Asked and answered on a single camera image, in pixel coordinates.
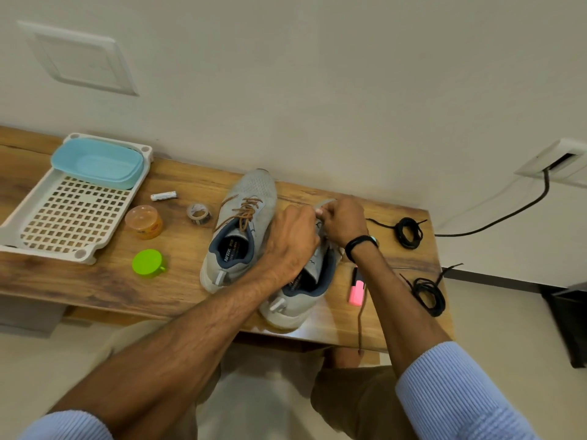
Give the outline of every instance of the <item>hand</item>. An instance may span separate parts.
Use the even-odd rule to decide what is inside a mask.
[[[352,196],[328,202],[318,210],[316,216],[324,222],[328,239],[339,247],[356,237],[368,235],[363,206]]]
[[[290,205],[275,214],[260,264],[277,274],[279,287],[296,278],[318,247],[315,223],[316,214],[309,205]]]

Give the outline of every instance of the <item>adhesive tape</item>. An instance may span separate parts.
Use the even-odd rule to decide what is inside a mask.
[[[192,223],[197,225],[204,225],[210,220],[212,215],[210,210],[203,203],[193,203],[187,207],[187,217]]]

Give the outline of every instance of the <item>perforated tray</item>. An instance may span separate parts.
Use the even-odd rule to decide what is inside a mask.
[[[50,169],[0,226],[0,251],[93,264],[94,252],[108,244],[149,172],[153,150],[146,145],[89,137],[136,149],[143,173],[130,190],[105,188]]]

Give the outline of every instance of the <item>transparent container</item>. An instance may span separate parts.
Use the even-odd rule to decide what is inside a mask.
[[[139,239],[152,239],[163,231],[163,221],[155,207],[139,205],[124,217],[128,228],[134,230]]]

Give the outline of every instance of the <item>tiled floor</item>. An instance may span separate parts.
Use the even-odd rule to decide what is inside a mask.
[[[539,295],[453,280],[447,288],[460,344],[542,439],[584,440],[587,370],[570,367]],[[115,330],[62,324],[48,340],[0,334],[0,438],[16,438],[81,379]],[[198,408],[200,439],[347,438],[309,403],[318,367],[312,355],[231,347],[222,380]]]

